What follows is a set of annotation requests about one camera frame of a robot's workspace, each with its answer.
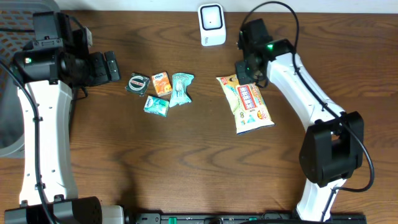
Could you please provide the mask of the orange Kleenex tissue pack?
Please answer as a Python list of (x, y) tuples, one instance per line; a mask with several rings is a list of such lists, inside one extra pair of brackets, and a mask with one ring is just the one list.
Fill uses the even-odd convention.
[(155, 88), (157, 96), (165, 96), (171, 94), (172, 86), (170, 84), (169, 76), (167, 72), (161, 72), (151, 76), (152, 83)]

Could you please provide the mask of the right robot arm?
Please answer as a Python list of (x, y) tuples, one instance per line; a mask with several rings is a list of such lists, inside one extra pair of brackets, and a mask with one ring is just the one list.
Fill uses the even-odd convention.
[(236, 62), (241, 84), (274, 84), (300, 118), (305, 137), (299, 163), (307, 180), (296, 213), (301, 220), (324, 222), (339, 189), (363, 163), (364, 121), (358, 112), (347, 113), (317, 85), (303, 66), (295, 47), (274, 40), (262, 19), (243, 24)]

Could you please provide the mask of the white blue snack bag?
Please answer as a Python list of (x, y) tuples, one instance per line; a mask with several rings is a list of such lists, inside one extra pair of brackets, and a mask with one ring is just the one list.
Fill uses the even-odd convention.
[(237, 134), (275, 125), (261, 92), (254, 83), (240, 85), (236, 74), (216, 79), (234, 115)]

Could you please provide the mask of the green Kleenex tissue pack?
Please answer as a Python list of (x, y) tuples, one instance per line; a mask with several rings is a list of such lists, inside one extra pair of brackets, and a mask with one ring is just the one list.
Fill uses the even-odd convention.
[(146, 113), (152, 113), (159, 116), (166, 117), (169, 110), (169, 102), (154, 96), (148, 96), (144, 105)]

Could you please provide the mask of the teal wet wipes pack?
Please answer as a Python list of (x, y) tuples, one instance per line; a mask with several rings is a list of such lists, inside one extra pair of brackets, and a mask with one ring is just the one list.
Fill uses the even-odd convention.
[(172, 75), (173, 87), (169, 102), (170, 107), (192, 102), (191, 98), (187, 94), (187, 86), (192, 83), (193, 79), (194, 76), (188, 73), (175, 73)]

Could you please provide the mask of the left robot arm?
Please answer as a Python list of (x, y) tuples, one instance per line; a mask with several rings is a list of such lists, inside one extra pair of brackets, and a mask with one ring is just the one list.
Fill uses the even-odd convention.
[(35, 39), (13, 56), (6, 72), (18, 87), (24, 119), (24, 180), (19, 207), (6, 223), (129, 223), (120, 205), (81, 198), (70, 159), (73, 91), (121, 78), (114, 52), (90, 53), (91, 32), (72, 29), (61, 12), (33, 15)]

